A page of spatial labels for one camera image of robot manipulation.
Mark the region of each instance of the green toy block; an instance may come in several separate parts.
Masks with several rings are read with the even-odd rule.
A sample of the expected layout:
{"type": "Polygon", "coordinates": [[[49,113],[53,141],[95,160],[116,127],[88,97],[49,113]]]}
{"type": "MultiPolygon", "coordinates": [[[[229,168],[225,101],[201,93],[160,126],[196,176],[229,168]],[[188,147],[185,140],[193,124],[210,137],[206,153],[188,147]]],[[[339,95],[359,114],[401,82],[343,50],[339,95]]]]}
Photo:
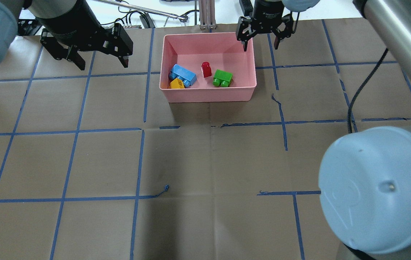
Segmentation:
{"type": "Polygon", "coordinates": [[[233,74],[217,69],[217,71],[215,72],[214,76],[213,76],[213,85],[218,87],[229,87],[230,86],[230,82],[233,78],[233,74]]]}

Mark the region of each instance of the table surface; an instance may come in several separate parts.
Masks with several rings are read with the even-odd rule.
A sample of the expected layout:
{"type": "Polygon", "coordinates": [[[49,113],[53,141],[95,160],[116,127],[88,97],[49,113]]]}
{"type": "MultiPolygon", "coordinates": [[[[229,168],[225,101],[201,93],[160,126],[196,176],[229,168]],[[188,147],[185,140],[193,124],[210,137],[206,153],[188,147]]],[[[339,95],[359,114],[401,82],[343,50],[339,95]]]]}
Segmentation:
{"type": "MultiPolygon", "coordinates": [[[[385,46],[360,18],[298,26],[277,51],[255,37],[249,102],[166,101],[163,37],[197,27],[128,31],[128,69],[89,52],[80,71],[16,38],[0,65],[0,259],[334,259],[318,167],[385,46]]],[[[392,55],[354,117],[411,125],[392,55]]]]}

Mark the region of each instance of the blue toy block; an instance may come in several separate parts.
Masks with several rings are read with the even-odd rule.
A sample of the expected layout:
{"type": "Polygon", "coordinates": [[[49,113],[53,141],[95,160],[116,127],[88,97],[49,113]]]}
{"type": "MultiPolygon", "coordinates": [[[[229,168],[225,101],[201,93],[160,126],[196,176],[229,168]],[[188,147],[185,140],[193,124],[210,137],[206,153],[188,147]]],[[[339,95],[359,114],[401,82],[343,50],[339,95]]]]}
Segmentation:
{"type": "Polygon", "coordinates": [[[174,67],[170,70],[169,79],[179,79],[183,81],[185,87],[190,87],[196,82],[196,74],[183,68],[182,66],[175,64],[174,67]]]}

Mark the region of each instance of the pink plastic container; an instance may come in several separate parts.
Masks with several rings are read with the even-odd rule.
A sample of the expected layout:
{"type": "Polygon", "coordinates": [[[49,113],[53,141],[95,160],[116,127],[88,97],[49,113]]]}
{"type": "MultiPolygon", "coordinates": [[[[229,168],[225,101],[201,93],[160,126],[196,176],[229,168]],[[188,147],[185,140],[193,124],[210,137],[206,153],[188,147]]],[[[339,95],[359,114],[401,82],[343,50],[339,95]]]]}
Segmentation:
{"type": "Polygon", "coordinates": [[[164,37],[159,88],[170,103],[249,101],[256,86],[252,40],[245,52],[233,32],[164,37]],[[202,76],[201,71],[204,61],[208,61],[212,68],[212,76],[207,78],[202,76]],[[169,88],[169,72],[174,64],[196,73],[197,81],[190,88],[169,88]],[[233,74],[229,87],[215,87],[212,84],[217,69],[233,74]]]}

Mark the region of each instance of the red toy block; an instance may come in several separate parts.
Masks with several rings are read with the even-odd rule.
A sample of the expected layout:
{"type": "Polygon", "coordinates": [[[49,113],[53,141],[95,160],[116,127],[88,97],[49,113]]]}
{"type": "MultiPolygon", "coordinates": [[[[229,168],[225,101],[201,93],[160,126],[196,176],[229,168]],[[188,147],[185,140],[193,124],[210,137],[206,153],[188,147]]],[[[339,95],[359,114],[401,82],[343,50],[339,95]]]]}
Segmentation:
{"type": "Polygon", "coordinates": [[[202,63],[201,69],[204,78],[212,76],[212,69],[210,68],[210,63],[208,63],[207,61],[202,63]]]}

